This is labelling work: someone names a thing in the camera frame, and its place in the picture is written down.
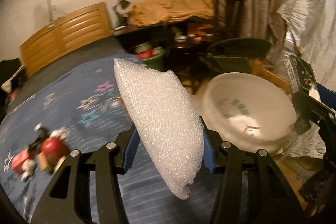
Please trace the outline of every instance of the dark gray mattress edge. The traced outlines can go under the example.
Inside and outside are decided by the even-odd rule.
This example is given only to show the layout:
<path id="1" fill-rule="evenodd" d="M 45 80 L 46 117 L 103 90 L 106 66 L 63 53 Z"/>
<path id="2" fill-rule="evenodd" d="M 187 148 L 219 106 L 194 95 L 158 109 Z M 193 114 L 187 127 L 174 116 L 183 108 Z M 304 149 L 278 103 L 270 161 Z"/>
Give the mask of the dark gray mattress edge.
<path id="1" fill-rule="evenodd" d="M 34 73 L 20 89 L 7 113 L 21 105 L 29 97 L 53 83 L 65 73 L 89 61 L 98 60 L 114 54 L 126 53 L 115 37 L 106 37 L 85 45 L 55 60 Z"/>

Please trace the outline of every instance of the silver screw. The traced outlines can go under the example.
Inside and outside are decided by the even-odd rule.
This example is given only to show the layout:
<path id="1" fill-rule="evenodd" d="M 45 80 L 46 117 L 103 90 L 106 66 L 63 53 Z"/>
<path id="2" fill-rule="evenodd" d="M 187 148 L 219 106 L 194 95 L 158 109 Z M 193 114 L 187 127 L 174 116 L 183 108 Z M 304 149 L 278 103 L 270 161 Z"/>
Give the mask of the silver screw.
<path id="1" fill-rule="evenodd" d="M 79 154 L 79 151 L 78 150 L 72 150 L 71 152 L 70 152 L 70 156 L 71 157 L 76 157 L 77 155 Z"/>
<path id="2" fill-rule="evenodd" d="M 228 148 L 231 147 L 231 143 L 229 143 L 229 142 L 222 142 L 221 146 L 222 146 L 223 148 L 228 149 Z"/>
<path id="3" fill-rule="evenodd" d="M 115 148 L 117 145 L 116 145 L 116 143 L 114 143 L 114 142 L 110 142 L 110 143 L 108 143 L 107 145 L 106 145 L 106 148 L 107 149 L 113 149 L 113 148 Z"/>
<path id="4" fill-rule="evenodd" d="M 267 151 L 266 151 L 265 149 L 260 149 L 260 150 L 258 151 L 258 153 L 259 153 L 259 155 L 262 156 L 262 157 L 267 156 Z"/>

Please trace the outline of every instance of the wooden bed frame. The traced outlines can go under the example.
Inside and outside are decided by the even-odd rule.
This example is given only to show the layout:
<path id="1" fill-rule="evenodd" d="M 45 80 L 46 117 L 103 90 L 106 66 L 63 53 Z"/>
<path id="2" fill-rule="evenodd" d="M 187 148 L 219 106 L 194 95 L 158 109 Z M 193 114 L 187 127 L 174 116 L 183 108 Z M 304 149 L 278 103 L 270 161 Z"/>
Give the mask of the wooden bed frame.
<path id="1" fill-rule="evenodd" d="M 67 14 L 54 24 L 43 27 L 21 45 L 28 77 L 67 53 L 112 35 L 104 2 Z"/>

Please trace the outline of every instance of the white bucket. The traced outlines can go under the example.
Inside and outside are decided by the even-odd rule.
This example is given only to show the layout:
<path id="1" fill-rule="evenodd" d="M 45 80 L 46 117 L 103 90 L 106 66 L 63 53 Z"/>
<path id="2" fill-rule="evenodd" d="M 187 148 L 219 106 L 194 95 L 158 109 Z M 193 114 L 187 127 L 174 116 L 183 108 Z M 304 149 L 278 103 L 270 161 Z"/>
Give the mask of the white bucket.
<path id="1" fill-rule="evenodd" d="M 253 118 L 259 136 L 233 127 L 228 120 L 236 115 Z M 246 73 L 224 73 L 213 78 L 205 91 L 202 117 L 207 127 L 217 131 L 224 141 L 239 149 L 278 152 L 290 137 L 289 126 L 296 120 L 292 102 L 286 93 L 265 79 Z"/>

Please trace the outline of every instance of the red ball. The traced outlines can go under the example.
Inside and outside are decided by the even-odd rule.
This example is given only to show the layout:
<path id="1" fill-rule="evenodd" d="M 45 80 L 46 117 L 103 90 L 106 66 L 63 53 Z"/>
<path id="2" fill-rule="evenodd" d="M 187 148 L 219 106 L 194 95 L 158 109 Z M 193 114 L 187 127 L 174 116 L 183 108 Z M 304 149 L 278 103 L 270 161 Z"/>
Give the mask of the red ball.
<path id="1" fill-rule="evenodd" d="M 43 152 L 50 165 L 56 165 L 60 158 L 70 153 L 67 145 L 59 137 L 46 139 L 41 144 L 41 152 Z"/>

